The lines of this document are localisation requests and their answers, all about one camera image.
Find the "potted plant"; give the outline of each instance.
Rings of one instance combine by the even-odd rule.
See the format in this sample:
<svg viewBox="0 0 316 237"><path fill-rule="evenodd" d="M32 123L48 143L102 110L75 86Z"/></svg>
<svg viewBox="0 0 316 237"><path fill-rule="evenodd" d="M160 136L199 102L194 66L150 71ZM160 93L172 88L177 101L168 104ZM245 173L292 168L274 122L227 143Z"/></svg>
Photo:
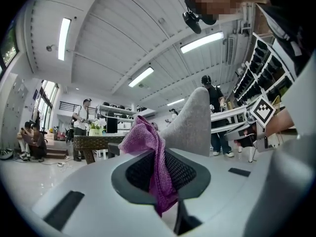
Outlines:
<svg viewBox="0 0 316 237"><path fill-rule="evenodd" d="M107 124L105 118L95 120L90 124L89 136L102 136L103 127Z"/></svg>

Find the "black mesh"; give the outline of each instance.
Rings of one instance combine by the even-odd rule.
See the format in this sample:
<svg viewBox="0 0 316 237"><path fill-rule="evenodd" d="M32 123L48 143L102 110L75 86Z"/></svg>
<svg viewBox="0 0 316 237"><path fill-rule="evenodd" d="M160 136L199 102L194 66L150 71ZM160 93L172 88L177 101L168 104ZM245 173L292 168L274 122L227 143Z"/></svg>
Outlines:
<svg viewBox="0 0 316 237"><path fill-rule="evenodd" d="M178 160L167 151L165 151L165 164L169 171L172 185L176 190L181 189L197 176L197 172L192 167Z"/></svg>
<svg viewBox="0 0 316 237"><path fill-rule="evenodd" d="M155 153L140 159L126 170L127 180L135 187L148 192L150 178L154 172Z"/></svg>

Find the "floor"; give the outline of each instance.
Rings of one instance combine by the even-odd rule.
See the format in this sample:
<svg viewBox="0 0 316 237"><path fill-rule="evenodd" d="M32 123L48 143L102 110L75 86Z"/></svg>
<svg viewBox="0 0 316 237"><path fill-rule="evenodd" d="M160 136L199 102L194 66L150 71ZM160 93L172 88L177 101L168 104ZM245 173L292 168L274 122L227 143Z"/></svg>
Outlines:
<svg viewBox="0 0 316 237"><path fill-rule="evenodd" d="M283 140L286 141L291 138L295 138L294 134L284 134ZM72 156L72 145L66 145L63 141L56 141L57 148L67 148L69 155ZM249 148L245 148L241 153L238 153L237 146L233 143L230 144L234 158L228 158L223 154L216 156L217 158L223 158L228 161L241 161L247 164L256 164L256 160L260 157L261 153L256 153L254 156L254 162L248 162ZM103 160L103 157L95 157L96 161ZM61 183L67 176L74 173L81 167L86 166L85 161L77 162L72 158L67 162L68 167L59 168L57 163L65 160L60 159L45 159L41 164L38 162L21 162L14 161L12 159L6 161L0 161L0 175L1 179L6 184L10 196L14 201L21 203L27 208L32 206L38 201L52 187ZM177 204L171 209L165 212L162 216L164 222L173 229L177 214Z"/></svg>

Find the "ceiling light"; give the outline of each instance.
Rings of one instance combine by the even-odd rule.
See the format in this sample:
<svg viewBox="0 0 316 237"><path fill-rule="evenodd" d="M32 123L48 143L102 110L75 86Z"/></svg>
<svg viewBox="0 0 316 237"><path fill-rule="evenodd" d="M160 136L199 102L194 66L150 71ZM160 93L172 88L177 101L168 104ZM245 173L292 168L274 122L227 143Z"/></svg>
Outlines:
<svg viewBox="0 0 316 237"><path fill-rule="evenodd" d="M60 27L59 43L58 43L58 59L62 61L65 60L66 40L67 40L70 22L71 22L70 19L63 18L63 22L61 23L61 27Z"/></svg>
<svg viewBox="0 0 316 237"><path fill-rule="evenodd" d="M151 67L147 68L143 73L141 73L138 77L136 77L128 86L134 87L141 80L149 76L152 72L154 72L154 70Z"/></svg>
<svg viewBox="0 0 316 237"><path fill-rule="evenodd" d="M224 38L224 33L223 32L219 32L219 33L215 33L215 34L211 34L209 36L203 37L201 39L198 39L190 44L187 44L185 46L182 46L180 49L182 51L182 53L186 53L189 52L199 46L202 46L204 44L216 41L216 40L220 40Z"/></svg>
<svg viewBox="0 0 316 237"><path fill-rule="evenodd" d="M170 103L170 104L167 104L167 106L174 105L174 104L180 103L180 102L182 102L182 101L184 101L184 98L182 98L182 99L180 99L180 100L178 100L178 101L172 102L172 103Z"/></svg>

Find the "purple towel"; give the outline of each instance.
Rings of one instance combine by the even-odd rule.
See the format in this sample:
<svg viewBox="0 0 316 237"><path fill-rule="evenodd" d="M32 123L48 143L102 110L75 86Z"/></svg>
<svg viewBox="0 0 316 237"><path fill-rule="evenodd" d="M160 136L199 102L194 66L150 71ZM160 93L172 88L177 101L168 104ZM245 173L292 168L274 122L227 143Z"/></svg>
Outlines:
<svg viewBox="0 0 316 237"><path fill-rule="evenodd" d="M124 153L139 152L146 149L155 151L154 174L150 181L150 194L158 201L157 211L161 215L177 201L177 192L165 165L165 140L142 116L137 116L131 131L118 146Z"/></svg>

